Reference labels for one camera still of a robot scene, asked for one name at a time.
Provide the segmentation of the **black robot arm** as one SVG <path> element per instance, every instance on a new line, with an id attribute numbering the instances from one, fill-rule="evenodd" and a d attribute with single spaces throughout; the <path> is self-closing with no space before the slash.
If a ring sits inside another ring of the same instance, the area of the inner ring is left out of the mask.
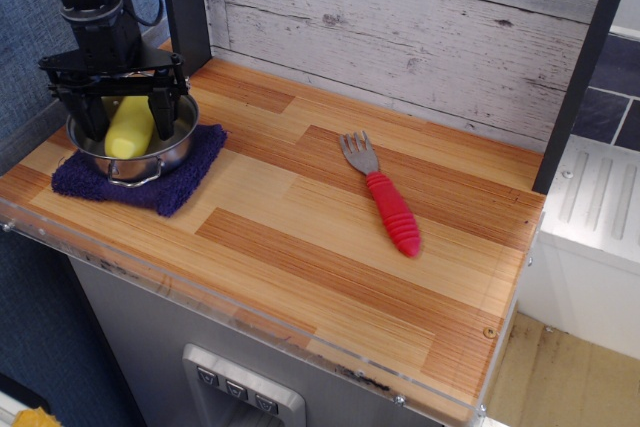
<path id="1" fill-rule="evenodd" d="M 187 95 L 183 58 L 147 44 L 132 0 L 61 0 L 60 14 L 73 31 L 77 49 L 48 57 L 39 67 L 89 138 L 102 140 L 110 121 L 106 96 L 143 96 L 159 137 L 169 139 L 177 105 Z"/>

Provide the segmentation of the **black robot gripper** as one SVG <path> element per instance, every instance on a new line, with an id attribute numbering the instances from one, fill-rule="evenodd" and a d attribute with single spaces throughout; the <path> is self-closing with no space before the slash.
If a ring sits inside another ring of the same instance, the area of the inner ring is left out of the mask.
<path id="1" fill-rule="evenodd" d="M 149 94 L 158 136 L 171 138 L 173 100 L 189 89 L 183 57 L 145 43 L 140 19 L 131 11 L 63 11 L 61 15 L 72 29 L 77 48 L 39 60 L 52 87 L 102 95 Z M 104 139 L 110 121 L 100 96 L 72 94 L 67 108 L 87 137 Z"/>

